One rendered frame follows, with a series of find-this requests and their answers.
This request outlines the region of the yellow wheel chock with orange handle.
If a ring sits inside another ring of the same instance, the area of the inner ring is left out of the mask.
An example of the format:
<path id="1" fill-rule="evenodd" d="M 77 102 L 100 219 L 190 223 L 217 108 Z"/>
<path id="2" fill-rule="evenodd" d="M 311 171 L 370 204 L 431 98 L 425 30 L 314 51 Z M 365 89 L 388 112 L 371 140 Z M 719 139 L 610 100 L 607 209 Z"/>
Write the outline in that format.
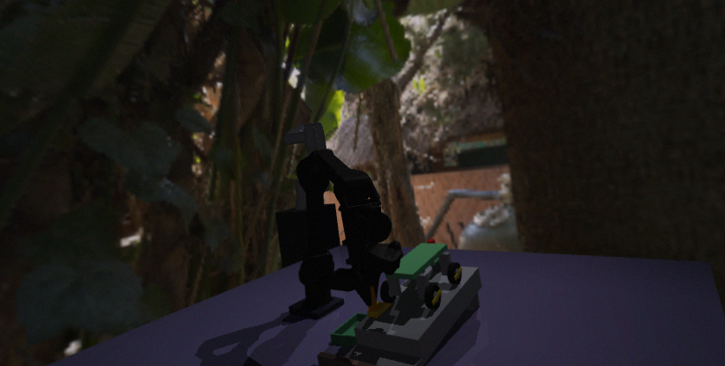
<path id="1" fill-rule="evenodd" d="M 383 315 L 383 313 L 388 308 L 390 308 L 392 306 L 392 304 L 384 303 L 384 302 L 377 302 L 373 286 L 370 286 L 370 292 L 371 292 L 372 306 L 368 306 L 369 307 L 369 309 L 367 310 L 368 317 L 378 319 Z"/>

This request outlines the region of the green tray floor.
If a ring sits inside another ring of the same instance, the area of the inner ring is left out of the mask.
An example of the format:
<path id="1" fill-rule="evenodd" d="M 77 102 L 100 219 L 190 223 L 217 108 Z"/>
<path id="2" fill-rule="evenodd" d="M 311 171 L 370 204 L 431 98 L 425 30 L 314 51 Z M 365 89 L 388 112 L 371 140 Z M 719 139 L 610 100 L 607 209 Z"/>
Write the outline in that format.
<path id="1" fill-rule="evenodd" d="M 358 325 L 358 324 L 359 324 L 360 322 L 361 322 L 361 320 L 358 320 L 357 322 L 355 322 L 355 323 L 354 323 L 354 324 L 353 324 L 353 325 L 352 325 L 352 326 L 351 326 L 351 327 L 350 327 L 350 328 L 349 328 L 348 330 L 346 330 L 346 331 L 345 331 L 345 332 L 344 332 L 343 334 L 345 334 L 345 335 L 352 335 L 352 336 L 355 336 L 355 329 L 354 329 L 354 327 L 356 327 L 356 326 L 357 326 L 357 325 Z"/>

